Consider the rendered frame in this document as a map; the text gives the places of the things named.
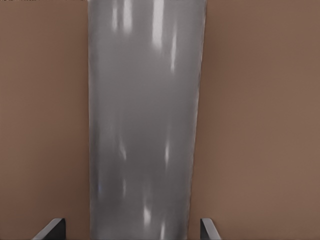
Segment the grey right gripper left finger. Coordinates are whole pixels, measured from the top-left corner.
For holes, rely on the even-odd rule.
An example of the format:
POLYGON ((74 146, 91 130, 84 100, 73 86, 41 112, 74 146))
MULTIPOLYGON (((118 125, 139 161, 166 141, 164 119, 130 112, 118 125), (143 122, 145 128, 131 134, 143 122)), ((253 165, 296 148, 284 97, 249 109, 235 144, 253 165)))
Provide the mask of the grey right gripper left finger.
POLYGON ((31 240, 66 240, 66 220, 64 218, 52 219, 31 240))

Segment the grey tennis ball tube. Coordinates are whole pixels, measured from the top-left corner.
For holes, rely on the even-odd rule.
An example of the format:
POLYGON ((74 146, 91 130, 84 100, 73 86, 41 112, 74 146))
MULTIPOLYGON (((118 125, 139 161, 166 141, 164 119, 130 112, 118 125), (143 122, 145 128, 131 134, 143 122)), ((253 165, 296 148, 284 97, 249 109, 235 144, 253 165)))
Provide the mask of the grey tennis ball tube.
POLYGON ((91 240, 184 240, 206 0, 88 0, 91 240))

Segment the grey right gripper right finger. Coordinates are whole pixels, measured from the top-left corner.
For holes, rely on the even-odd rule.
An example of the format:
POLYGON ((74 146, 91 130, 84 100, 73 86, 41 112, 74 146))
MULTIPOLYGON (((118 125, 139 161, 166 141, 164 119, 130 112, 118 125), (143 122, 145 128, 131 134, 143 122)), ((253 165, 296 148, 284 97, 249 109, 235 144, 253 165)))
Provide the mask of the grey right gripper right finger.
POLYGON ((200 239, 201 240, 221 240, 220 234, 214 222, 210 218, 200 219, 200 239))

